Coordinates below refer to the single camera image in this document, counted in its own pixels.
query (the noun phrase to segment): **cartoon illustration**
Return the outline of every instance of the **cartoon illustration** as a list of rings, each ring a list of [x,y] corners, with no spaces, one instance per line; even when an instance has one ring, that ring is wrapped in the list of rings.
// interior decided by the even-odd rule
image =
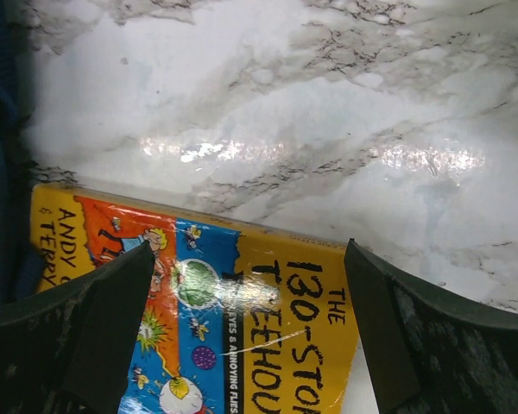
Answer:
[[[191,380],[176,377],[161,389],[159,403],[166,414],[196,414],[201,411],[204,398]]]
[[[86,250],[88,251],[88,257],[90,257],[90,261],[92,262],[94,267],[100,267],[105,263],[105,261],[100,260],[98,257],[96,257],[89,248],[86,248]]]
[[[144,233],[137,237],[117,237],[112,235],[107,230],[101,229],[98,232],[98,236],[107,237],[108,239],[120,244],[121,248],[117,251],[109,248],[103,248],[102,254],[109,254],[112,257],[118,257],[120,254],[126,253],[129,250],[140,246],[144,241],[149,241],[149,246],[152,248],[155,254],[158,254],[160,250],[167,247],[167,236],[161,229],[145,229]]]
[[[136,383],[141,390],[149,383],[148,377],[144,375],[142,369],[136,365],[132,367],[132,382]]]
[[[206,325],[209,321],[205,321],[204,323],[199,323],[199,319],[197,317],[192,317],[190,319],[190,329],[192,330],[192,335],[199,338],[200,341],[205,341],[205,334],[209,332],[209,329]]]
[[[169,328],[160,324],[153,309],[147,307],[136,336],[136,340],[140,342],[142,353],[147,353],[150,349],[157,349],[159,342],[169,340],[166,338],[168,330]]]
[[[219,279],[213,268],[202,260],[188,259],[173,269],[171,287],[186,306],[204,309],[217,303]]]
[[[186,246],[194,250],[198,248],[198,239],[201,237],[201,230],[198,229],[198,226],[193,224],[191,227],[186,227],[184,229],[184,240],[186,241]]]
[[[168,274],[168,270],[160,259],[155,259],[154,274],[149,285],[148,299],[155,299],[157,293],[161,292],[161,282]]]
[[[215,367],[217,356],[211,348],[199,346],[192,351],[192,361],[199,369],[209,370]]]

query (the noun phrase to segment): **purple ball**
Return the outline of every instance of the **purple ball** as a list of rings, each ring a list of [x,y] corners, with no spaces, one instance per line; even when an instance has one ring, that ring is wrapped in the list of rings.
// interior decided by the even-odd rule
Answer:
[[[192,361],[199,369],[211,369],[217,363],[217,356],[211,348],[196,347],[192,351]]]

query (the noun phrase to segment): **marble countertop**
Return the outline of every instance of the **marble countertop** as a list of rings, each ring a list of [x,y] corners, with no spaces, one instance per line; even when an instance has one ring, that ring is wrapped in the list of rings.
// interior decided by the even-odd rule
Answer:
[[[518,312],[518,0],[8,3],[41,179],[355,237]],[[361,352],[344,405],[376,412]]]

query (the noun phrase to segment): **white egg illustration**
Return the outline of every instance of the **white egg illustration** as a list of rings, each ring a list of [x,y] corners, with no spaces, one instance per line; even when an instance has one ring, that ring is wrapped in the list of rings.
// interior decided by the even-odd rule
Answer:
[[[161,389],[159,404],[166,414],[196,414],[204,403],[199,388],[187,378],[172,378]]]

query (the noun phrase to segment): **book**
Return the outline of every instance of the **book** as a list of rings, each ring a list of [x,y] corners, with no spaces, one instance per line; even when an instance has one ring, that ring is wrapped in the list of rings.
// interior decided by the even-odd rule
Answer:
[[[337,414],[358,330],[345,246],[58,184],[35,187],[39,290],[155,253],[119,412]]]

